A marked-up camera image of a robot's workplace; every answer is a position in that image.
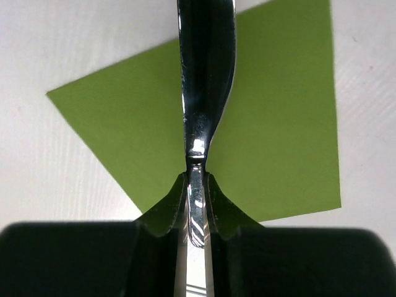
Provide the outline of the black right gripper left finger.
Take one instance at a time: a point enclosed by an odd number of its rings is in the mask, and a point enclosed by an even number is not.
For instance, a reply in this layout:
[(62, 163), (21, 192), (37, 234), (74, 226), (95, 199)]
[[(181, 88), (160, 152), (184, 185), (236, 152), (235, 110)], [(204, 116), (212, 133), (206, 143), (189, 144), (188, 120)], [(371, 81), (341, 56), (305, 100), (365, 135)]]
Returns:
[(2, 296), (185, 296), (187, 177), (133, 221), (19, 222), (1, 232)]

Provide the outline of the green paper napkin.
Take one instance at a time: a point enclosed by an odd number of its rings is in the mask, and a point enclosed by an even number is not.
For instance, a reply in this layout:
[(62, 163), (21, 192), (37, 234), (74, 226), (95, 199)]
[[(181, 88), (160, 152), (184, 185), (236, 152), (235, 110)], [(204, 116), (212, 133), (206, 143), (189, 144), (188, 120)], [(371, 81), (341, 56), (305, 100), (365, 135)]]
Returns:
[[(328, 1), (270, 1), (236, 18), (233, 89), (207, 170), (262, 222), (341, 206)], [(179, 44), (48, 93), (141, 211), (185, 169)]]

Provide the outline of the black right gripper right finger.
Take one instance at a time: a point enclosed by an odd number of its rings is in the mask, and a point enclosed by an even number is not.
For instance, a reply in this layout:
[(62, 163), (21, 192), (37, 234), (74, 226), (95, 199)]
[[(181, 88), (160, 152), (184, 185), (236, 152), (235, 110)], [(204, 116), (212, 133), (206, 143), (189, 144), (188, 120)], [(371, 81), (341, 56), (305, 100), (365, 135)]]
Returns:
[(209, 296), (390, 296), (392, 258), (373, 232), (265, 227), (206, 174)]

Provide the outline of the silver table knife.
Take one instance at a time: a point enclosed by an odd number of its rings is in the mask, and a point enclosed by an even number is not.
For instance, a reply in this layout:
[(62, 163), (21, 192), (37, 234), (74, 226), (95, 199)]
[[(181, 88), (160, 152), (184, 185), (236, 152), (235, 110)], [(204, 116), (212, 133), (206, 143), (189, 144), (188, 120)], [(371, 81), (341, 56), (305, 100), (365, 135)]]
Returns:
[(191, 243), (204, 247), (204, 175), (236, 65), (234, 1), (178, 1), (179, 51)]

